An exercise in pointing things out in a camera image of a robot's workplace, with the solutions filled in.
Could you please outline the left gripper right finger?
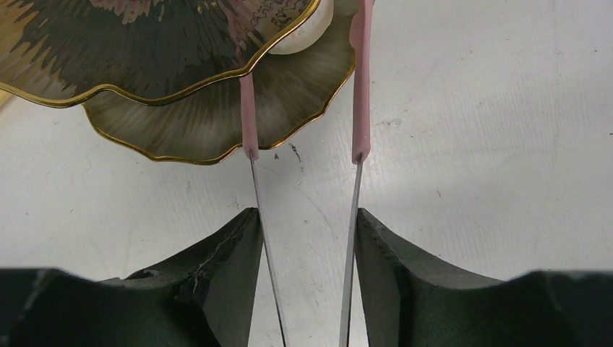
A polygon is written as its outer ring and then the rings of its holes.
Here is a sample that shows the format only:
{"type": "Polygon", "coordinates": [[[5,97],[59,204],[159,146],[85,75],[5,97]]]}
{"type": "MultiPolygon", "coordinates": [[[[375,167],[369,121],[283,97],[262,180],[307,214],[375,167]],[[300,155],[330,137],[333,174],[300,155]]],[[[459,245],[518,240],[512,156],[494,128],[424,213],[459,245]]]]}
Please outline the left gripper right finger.
{"type": "Polygon", "coordinates": [[[610,346],[612,273],[533,271],[508,281],[450,264],[357,213],[371,346],[610,346]]]}

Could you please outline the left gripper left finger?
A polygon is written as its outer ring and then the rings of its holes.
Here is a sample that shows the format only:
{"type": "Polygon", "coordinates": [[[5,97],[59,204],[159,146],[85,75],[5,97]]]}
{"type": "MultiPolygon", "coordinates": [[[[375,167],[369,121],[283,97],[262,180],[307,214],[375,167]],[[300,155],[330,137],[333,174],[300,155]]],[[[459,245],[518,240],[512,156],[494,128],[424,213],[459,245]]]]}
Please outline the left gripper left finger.
{"type": "Polygon", "coordinates": [[[127,278],[1,270],[3,346],[246,346],[262,234],[256,208],[127,278]]]}

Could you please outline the white glazed donut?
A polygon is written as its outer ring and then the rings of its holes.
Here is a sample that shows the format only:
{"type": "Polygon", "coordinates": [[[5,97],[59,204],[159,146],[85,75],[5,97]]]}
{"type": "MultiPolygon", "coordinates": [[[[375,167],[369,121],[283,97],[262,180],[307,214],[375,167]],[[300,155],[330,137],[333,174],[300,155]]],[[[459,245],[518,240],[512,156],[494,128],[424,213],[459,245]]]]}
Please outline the white glazed donut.
{"type": "Polygon", "coordinates": [[[321,0],[314,13],[297,29],[276,43],[270,54],[289,55],[298,53],[319,40],[333,20],[334,1],[321,0]]]}

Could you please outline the pink handled metal tongs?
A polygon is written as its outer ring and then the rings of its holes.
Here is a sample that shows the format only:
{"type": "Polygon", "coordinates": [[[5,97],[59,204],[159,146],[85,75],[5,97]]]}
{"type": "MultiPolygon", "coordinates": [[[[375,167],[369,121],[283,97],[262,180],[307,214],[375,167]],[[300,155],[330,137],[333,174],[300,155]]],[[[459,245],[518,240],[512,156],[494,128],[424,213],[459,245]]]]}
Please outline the pink handled metal tongs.
{"type": "MultiPolygon", "coordinates": [[[[373,1],[359,1],[357,14],[353,16],[350,27],[350,44],[356,53],[356,67],[353,78],[353,134],[352,163],[356,165],[356,178],[353,188],[346,262],[343,275],[343,294],[340,311],[339,346],[349,345],[351,307],[353,293],[353,265],[355,253],[357,212],[364,161],[371,150],[370,137],[370,43],[372,28],[373,1]]],[[[259,158],[259,143],[255,111],[254,84],[251,74],[239,79],[241,100],[242,145],[250,161],[254,193],[259,213],[260,226],[264,241],[267,268],[270,275],[275,308],[280,326],[280,336],[284,346],[289,345],[283,301],[275,273],[270,236],[266,230],[265,214],[262,209],[262,193],[257,177],[255,161],[259,158]]]]}

